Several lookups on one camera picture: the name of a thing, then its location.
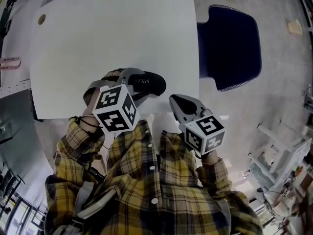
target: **chair seat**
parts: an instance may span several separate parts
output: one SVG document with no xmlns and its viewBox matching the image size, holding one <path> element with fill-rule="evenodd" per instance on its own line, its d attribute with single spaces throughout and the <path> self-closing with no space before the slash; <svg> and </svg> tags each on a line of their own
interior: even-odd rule
<svg viewBox="0 0 313 235">
<path fill-rule="evenodd" d="M 258 26 L 249 15 L 213 5 L 209 21 L 198 25 L 200 65 L 214 78 L 219 91 L 226 91 L 256 78 L 262 67 Z"/>
</svg>

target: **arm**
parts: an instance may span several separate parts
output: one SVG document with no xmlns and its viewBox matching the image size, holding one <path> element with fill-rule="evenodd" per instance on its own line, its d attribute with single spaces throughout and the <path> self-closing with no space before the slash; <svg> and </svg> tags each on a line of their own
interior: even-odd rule
<svg viewBox="0 0 313 235">
<path fill-rule="evenodd" d="M 231 234 L 262 234 L 262 226 L 250 208 L 247 197 L 242 192 L 231 191 L 227 169 L 216 151 L 202 159 L 202 167 L 199 167 L 197 172 L 203 187 L 208 189 L 214 200 L 227 201 L 231 215 Z"/>
<path fill-rule="evenodd" d="M 92 125 L 99 124 L 94 117 L 82 119 Z M 48 203 L 46 234 L 52 234 L 71 220 L 76 197 L 84 181 L 95 182 L 88 170 L 104 142 L 102 131 L 97 134 L 96 130 L 96 127 L 82 121 L 78 123 L 72 118 L 67 134 L 57 144 L 54 174 L 45 182 Z"/>
</svg>

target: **plaid shirt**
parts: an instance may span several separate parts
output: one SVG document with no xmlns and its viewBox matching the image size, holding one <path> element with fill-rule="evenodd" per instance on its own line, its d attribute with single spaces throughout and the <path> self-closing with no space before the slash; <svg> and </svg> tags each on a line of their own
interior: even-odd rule
<svg viewBox="0 0 313 235">
<path fill-rule="evenodd" d="M 222 159 L 196 169 L 192 152 L 177 134 L 163 131 L 160 144 L 153 144 L 148 124 L 142 120 L 134 131 L 114 140 L 108 174 L 97 184 L 89 168 L 103 141 L 104 136 L 95 140 L 70 120 L 66 136 L 57 145 L 55 172 L 46 180 L 46 234 L 71 221 L 84 181 L 96 183 L 86 207 L 112 188 L 117 192 L 85 221 L 87 234 L 228 234 L 227 220 L 217 205 L 221 199 L 229 205 L 231 233 L 262 234 L 246 196 L 230 190 Z M 155 145 L 159 145 L 159 160 Z"/>
</svg>

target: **white cube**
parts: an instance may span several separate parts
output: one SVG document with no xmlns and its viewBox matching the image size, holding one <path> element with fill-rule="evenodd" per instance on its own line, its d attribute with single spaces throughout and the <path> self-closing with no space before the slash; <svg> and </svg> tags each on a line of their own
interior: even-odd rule
<svg viewBox="0 0 313 235">
<path fill-rule="evenodd" d="M 101 87 L 92 113 L 104 133 L 132 131 L 140 119 L 125 84 Z"/>
<path fill-rule="evenodd" d="M 191 146 L 199 156 L 213 151 L 221 146 L 225 128 L 213 115 L 202 117 L 185 124 L 185 142 Z"/>
</svg>

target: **white button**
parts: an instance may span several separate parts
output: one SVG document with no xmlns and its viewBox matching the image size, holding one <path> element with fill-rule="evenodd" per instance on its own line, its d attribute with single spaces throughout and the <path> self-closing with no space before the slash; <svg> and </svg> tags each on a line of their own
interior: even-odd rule
<svg viewBox="0 0 313 235">
<path fill-rule="evenodd" d="M 154 205 L 157 204 L 158 203 L 158 199 L 154 198 L 153 200 L 151 200 L 151 203 L 154 204 Z"/>
</svg>

